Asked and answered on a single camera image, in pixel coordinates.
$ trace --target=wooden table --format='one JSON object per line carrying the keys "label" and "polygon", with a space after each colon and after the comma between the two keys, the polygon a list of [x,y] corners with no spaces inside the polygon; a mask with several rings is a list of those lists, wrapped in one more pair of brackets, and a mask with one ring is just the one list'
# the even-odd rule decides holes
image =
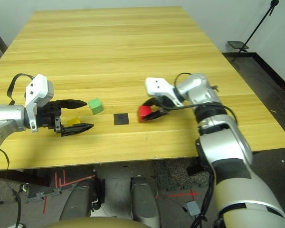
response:
{"label": "wooden table", "polygon": [[[146,77],[172,83],[180,72],[203,73],[219,86],[252,150],[285,147],[283,129],[181,7],[36,12],[0,60],[0,105],[9,103],[7,88],[20,72],[47,76],[53,100],[98,97],[104,111],[63,110],[62,123],[78,116],[95,124],[79,135],[60,137],[47,128],[14,133],[1,147],[11,169],[197,156],[199,134],[190,109],[150,123],[136,116],[148,99]],[[17,82],[17,104],[24,104],[28,82]],[[114,125],[117,113],[128,113],[130,124]]]}

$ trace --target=green cube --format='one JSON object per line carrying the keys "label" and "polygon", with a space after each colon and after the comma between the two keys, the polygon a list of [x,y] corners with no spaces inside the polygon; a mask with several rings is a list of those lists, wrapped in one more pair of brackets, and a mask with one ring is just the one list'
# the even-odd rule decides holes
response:
{"label": "green cube", "polygon": [[104,108],[103,108],[103,106],[102,106],[102,104],[98,98],[90,100],[88,103],[89,103],[90,109],[92,110],[92,113],[94,115],[96,115],[97,113],[100,113],[104,110]]}

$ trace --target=floor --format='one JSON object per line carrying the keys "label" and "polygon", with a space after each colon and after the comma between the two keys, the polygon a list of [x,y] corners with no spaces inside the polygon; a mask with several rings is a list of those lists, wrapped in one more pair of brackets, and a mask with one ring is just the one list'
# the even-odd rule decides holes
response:
{"label": "floor", "polygon": [[[267,75],[267,73],[252,58],[237,58],[232,65],[245,79],[256,95],[266,105],[271,114],[285,130],[285,92]],[[190,189],[174,191],[159,190],[156,173],[152,161],[122,162],[94,165],[97,176],[106,180],[106,198],[102,207],[92,213],[92,216],[118,216],[131,218],[130,178],[143,175],[157,195],[161,213],[162,228],[190,227],[193,219],[183,210],[185,202],[194,199],[199,206],[202,204],[207,187],[192,185]],[[253,170],[268,183],[285,210],[285,149],[271,150],[254,154]],[[49,196],[46,210],[44,200],[29,201],[24,193],[22,198],[21,222],[27,228],[39,228],[58,221],[61,210],[71,189],[62,194]],[[17,204],[6,203],[0,206],[0,228],[7,228],[16,221]],[[208,222],[204,228],[211,228],[217,212],[212,199],[206,217]]]}

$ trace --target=yellow block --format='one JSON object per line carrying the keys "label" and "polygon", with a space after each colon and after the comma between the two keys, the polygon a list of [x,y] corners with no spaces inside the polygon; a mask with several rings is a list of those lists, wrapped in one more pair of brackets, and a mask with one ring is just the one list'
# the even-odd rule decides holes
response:
{"label": "yellow block", "polygon": [[73,119],[70,119],[68,122],[67,122],[67,127],[70,127],[70,126],[73,126],[74,124],[79,124],[81,123],[80,122],[80,119],[78,117],[75,117]]}

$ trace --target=wire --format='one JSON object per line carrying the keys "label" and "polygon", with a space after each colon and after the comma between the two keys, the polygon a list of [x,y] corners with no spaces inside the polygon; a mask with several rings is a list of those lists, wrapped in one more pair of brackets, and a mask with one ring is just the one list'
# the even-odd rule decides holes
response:
{"label": "wire", "polygon": [[176,87],[176,82],[177,82],[177,79],[179,78],[179,76],[181,75],[192,75],[191,73],[187,73],[187,72],[183,72],[183,73],[180,73],[179,75],[176,76],[176,78],[174,79],[174,88],[177,89]]}
{"label": "wire", "polygon": [[179,202],[177,202],[177,201],[175,201],[175,200],[172,200],[172,199],[170,199],[170,198],[168,198],[168,197],[166,197],[166,196],[163,196],[163,195],[159,194],[158,191],[157,191],[157,196],[156,196],[155,198],[158,199],[158,198],[157,198],[158,196],[162,197],[163,199],[170,200],[171,202],[176,203],[177,205],[179,205],[179,206],[186,212],[186,214],[192,219],[192,216],[187,213],[188,210],[187,210],[184,206],[182,206]]}
{"label": "wire", "polygon": [[[176,82],[177,82],[177,79],[181,76],[181,75],[192,75],[192,73],[188,73],[188,72],[183,72],[183,73],[180,73],[178,74],[175,79],[174,79],[174,88],[178,91],[177,87],[176,87]],[[222,108],[225,108],[227,109],[228,111],[231,112],[231,114],[233,115],[233,118],[236,122],[236,124],[238,124],[238,119],[237,119],[237,116],[235,115],[235,113],[232,111],[231,108],[225,106],[225,105],[222,105],[222,104],[212,104],[212,103],[204,103],[204,104],[192,104],[192,105],[187,105],[187,106],[183,106],[183,107],[167,107],[165,105],[163,105],[161,103],[161,106],[164,108],[164,109],[167,109],[167,110],[180,110],[180,109],[185,109],[185,108],[193,108],[193,107],[199,107],[199,106],[217,106],[217,107],[222,107]]]}
{"label": "wire", "polygon": [[165,105],[163,105],[161,103],[161,107],[163,107],[164,109],[167,109],[167,110],[180,110],[180,109],[185,109],[185,108],[193,108],[193,107],[200,107],[200,106],[217,106],[217,107],[222,107],[222,108],[225,108],[227,109],[228,111],[231,112],[235,122],[238,124],[238,119],[237,119],[237,116],[235,115],[235,113],[232,111],[231,108],[225,106],[225,105],[222,105],[222,104],[213,104],[213,103],[203,103],[203,104],[191,104],[191,105],[187,105],[187,106],[183,106],[183,107],[167,107]]}
{"label": "wire", "polygon": [[9,187],[9,189],[13,192],[15,198],[16,198],[16,201],[18,202],[18,214],[17,214],[17,221],[16,221],[16,225],[15,225],[15,228],[18,228],[19,224],[20,224],[20,218],[21,218],[21,198],[19,196],[19,194],[10,186],[9,183],[7,183],[7,175],[8,175],[8,169],[9,169],[9,166],[10,166],[10,159],[8,157],[8,155],[5,153],[4,150],[0,149],[0,151],[4,154],[5,158],[6,158],[6,162],[8,164],[7,168],[6,168],[6,172],[5,172],[5,181],[6,181],[6,184],[7,186]]}
{"label": "wire", "polygon": [[106,211],[103,209],[103,207],[100,207],[100,208],[103,210],[103,212],[105,213],[105,215],[106,215],[107,217],[109,217],[108,214],[106,213]]}
{"label": "wire", "polygon": [[207,218],[205,217],[207,210],[209,208],[211,198],[212,198],[212,193],[213,193],[213,185],[214,185],[214,174],[211,172],[209,176],[209,186],[205,195],[205,198],[203,200],[201,209],[200,209],[200,214],[199,216],[193,221],[192,225],[190,228],[196,228],[200,227],[202,228],[202,222],[203,220],[207,221]]}
{"label": "wire", "polygon": [[14,90],[14,87],[15,87],[15,83],[17,81],[17,79],[20,77],[20,76],[27,76],[29,77],[31,80],[34,79],[34,77],[32,75],[27,75],[27,74],[24,74],[24,73],[19,73],[19,74],[16,74],[11,83],[10,83],[10,86],[8,87],[8,91],[6,92],[6,95],[11,99],[9,105],[14,105],[15,104],[15,100],[11,97],[12,94],[13,94],[13,90]]}
{"label": "wire", "polygon": [[251,77],[251,78],[255,78],[255,79],[261,81],[268,89],[270,89],[272,92],[274,92],[274,93],[281,99],[281,101],[279,101],[279,102],[276,103],[276,106],[278,107],[278,109],[279,109],[279,110],[284,114],[284,116],[285,116],[285,112],[284,112],[284,111],[281,109],[281,107],[279,106],[280,103],[283,103],[283,104],[285,105],[284,99],[283,99],[275,90],[273,90],[272,87],[270,87],[269,85],[267,85],[267,83],[266,83],[264,80],[262,80],[261,78],[258,78],[258,77],[256,77],[256,76],[250,76],[250,77]]}

